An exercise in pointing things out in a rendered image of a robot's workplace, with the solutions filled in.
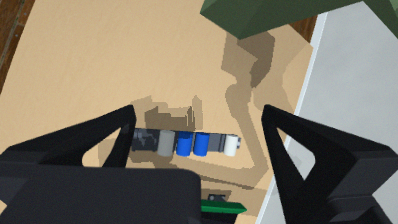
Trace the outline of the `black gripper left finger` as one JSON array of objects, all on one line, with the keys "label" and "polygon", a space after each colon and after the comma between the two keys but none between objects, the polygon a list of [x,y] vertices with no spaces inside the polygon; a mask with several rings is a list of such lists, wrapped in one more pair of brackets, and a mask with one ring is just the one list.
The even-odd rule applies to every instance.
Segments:
[{"label": "black gripper left finger", "polygon": [[102,167],[126,167],[135,125],[134,107],[127,105],[100,117],[9,146],[0,154],[0,160],[83,166],[84,154],[121,128]]}]

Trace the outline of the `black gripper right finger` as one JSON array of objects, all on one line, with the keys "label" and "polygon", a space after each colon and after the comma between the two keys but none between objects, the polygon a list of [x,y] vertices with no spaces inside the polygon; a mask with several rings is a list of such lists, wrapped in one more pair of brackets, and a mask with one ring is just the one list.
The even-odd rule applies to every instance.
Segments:
[{"label": "black gripper right finger", "polygon": [[[307,224],[332,198],[372,195],[398,170],[398,154],[387,145],[269,104],[261,122],[286,224]],[[277,128],[314,154],[305,180]]]}]

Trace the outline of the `blue plastic bar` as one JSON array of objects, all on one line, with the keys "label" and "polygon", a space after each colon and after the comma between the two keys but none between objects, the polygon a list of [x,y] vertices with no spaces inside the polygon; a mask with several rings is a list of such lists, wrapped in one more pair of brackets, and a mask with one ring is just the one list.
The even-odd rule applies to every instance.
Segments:
[{"label": "blue plastic bar", "polygon": [[190,156],[193,133],[179,131],[176,154],[179,156]]},{"label": "blue plastic bar", "polygon": [[197,132],[193,154],[197,156],[206,156],[210,135],[207,133]]}]

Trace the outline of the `grey ribbed rack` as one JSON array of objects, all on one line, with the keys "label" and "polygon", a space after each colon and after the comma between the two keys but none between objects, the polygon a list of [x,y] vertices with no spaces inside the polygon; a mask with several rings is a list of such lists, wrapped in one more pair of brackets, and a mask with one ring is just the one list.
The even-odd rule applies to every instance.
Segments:
[{"label": "grey ribbed rack", "polygon": [[[158,138],[157,138],[156,151],[158,149],[158,142],[159,142],[159,135],[160,135],[160,129],[157,129],[157,130],[158,130]],[[135,150],[152,151],[154,131],[155,131],[155,129],[138,128]],[[192,151],[194,151],[196,133],[197,132],[194,132]],[[222,152],[224,150],[224,144],[225,144],[225,138],[226,138],[226,134],[224,134],[224,135],[225,136],[224,136]],[[179,136],[179,131],[177,131],[175,151],[177,149],[178,136]],[[221,133],[210,133],[210,139],[209,139],[209,145],[208,145],[207,152],[218,152],[220,136],[221,136]]]}]

